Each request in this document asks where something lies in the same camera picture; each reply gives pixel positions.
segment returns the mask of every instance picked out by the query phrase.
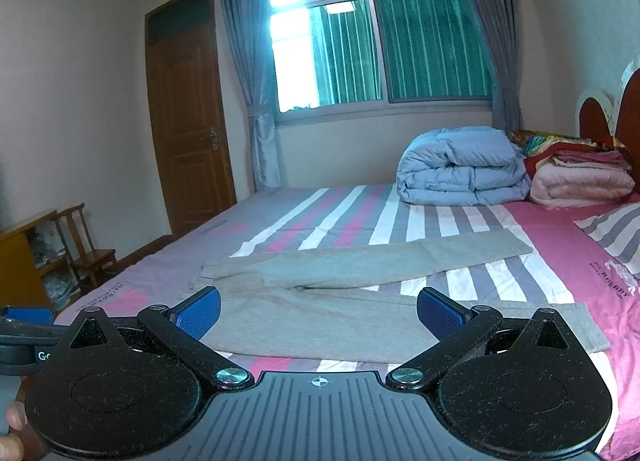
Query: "door handle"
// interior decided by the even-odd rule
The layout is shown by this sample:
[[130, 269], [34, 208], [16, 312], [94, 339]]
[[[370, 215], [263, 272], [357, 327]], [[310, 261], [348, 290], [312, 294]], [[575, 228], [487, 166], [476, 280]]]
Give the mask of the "door handle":
[[209, 131], [209, 136], [202, 136], [200, 139], [201, 140], [210, 139], [213, 150], [220, 149], [220, 140], [218, 139], [218, 130], [214, 126], [211, 127], [211, 130]]

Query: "window frame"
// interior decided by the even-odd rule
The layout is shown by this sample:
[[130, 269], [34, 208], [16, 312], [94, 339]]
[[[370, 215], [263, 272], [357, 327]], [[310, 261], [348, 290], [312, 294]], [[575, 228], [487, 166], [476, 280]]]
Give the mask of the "window frame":
[[[328, 4], [336, 4], [339, 2], [348, 2], [350, 0], [300, 0], [292, 2], [286, 6], [272, 6], [271, 14], [289, 11], [297, 8], [316, 8], [318, 6], [327, 6]], [[434, 96], [428, 98], [402, 98], [393, 100], [390, 98], [390, 89], [386, 75], [385, 49], [382, 43], [382, 27], [380, 14], [378, 11], [378, 0], [367, 0], [369, 3], [369, 11], [371, 15], [371, 23], [373, 29], [374, 42], [376, 44], [376, 59], [378, 61], [378, 69], [380, 73], [380, 91], [381, 100], [370, 100], [365, 102], [345, 102], [334, 105], [320, 105], [314, 108], [299, 108], [280, 111], [278, 108], [276, 114], [277, 125], [292, 125], [300, 123], [316, 123], [318, 121], [329, 121], [361, 118], [366, 116], [385, 116], [387, 114], [414, 114], [421, 112], [442, 112], [443, 110], [479, 110], [492, 108], [491, 96]]]

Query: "triangular cutout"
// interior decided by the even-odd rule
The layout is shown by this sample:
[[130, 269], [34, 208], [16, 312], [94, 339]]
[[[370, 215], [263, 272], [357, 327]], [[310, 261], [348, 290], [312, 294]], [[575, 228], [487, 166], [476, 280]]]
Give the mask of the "triangular cutout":
[[82, 327], [71, 341], [70, 347], [72, 349], [80, 349], [82, 347], [99, 346], [107, 342], [107, 335], [100, 328], [98, 320], [90, 318], [84, 321]]
[[551, 347], [554, 349], [566, 349], [568, 347], [556, 324], [550, 321], [542, 324], [542, 331], [538, 338], [538, 346]]

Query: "window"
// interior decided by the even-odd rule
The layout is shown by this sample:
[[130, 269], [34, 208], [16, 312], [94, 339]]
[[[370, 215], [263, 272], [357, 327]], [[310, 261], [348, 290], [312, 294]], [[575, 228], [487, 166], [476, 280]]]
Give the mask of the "window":
[[280, 110], [490, 99], [466, 0], [271, 0]]

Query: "gray ribbed plate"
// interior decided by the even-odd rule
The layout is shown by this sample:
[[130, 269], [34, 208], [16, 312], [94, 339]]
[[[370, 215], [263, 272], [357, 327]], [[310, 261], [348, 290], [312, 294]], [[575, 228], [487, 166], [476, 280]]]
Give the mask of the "gray ribbed plate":
[[[64, 459], [54, 454], [47, 461]], [[440, 424], [421, 396], [374, 373], [265, 373], [216, 396], [189, 433], [145, 461], [488, 461]], [[587, 454], [577, 459], [593, 460]]]

